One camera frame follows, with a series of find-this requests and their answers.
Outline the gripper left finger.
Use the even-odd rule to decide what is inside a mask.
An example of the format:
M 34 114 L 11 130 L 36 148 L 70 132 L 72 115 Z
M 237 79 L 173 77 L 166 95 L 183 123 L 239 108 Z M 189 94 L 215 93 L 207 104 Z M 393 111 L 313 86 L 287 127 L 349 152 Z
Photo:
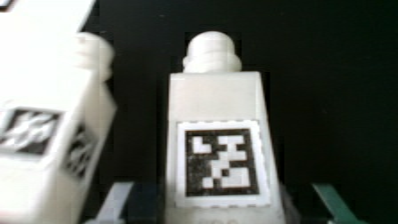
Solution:
M 107 194 L 96 217 L 88 224 L 127 224 L 123 210 L 128 203 L 134 182 L 116 182 Z

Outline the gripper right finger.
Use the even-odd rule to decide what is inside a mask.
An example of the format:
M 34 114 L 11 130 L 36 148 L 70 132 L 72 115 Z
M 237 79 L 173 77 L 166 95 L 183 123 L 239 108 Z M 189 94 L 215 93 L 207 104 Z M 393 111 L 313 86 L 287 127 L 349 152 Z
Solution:
M 329 212 L 322 224 L 370 224 L 358 218 L 335 186 L 329 183 L 313 183 L 311 187 Z

